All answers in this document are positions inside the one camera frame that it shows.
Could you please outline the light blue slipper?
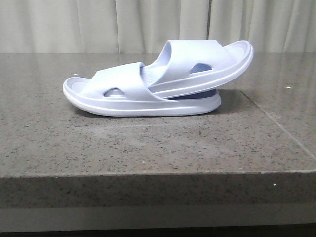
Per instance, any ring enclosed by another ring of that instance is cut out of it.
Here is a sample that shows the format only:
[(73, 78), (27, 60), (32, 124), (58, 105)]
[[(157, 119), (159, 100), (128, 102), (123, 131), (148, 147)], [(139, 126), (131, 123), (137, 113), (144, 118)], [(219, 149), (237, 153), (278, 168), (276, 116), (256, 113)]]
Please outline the light blue slipper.
[(253, 46), (244, 40), (227, 46), (216, 40), (168, 40), (158, 58), (141, 68), (141, 78), (162, 98), (196, 94), (241, 76), (253, 54)]
[(218, 91), (193, 99), (156, 96), (141, 79), (142, 66), (142, 62), (137, 62), (103, 69), (91, 79), (71, 77), (63, 83), (63, 92), (77, 108), (113, 117), (196, 115), (221, 105)]

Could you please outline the pale curtain left panel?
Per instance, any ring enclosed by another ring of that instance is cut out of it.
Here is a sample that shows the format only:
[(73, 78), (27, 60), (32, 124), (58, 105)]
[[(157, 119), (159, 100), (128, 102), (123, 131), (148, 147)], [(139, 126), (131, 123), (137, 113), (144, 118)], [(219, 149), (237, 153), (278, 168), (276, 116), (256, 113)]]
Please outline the pale curtain left panel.
[(159, 53), (206, 39), (208, 0), (3, 0), (2, 53)]

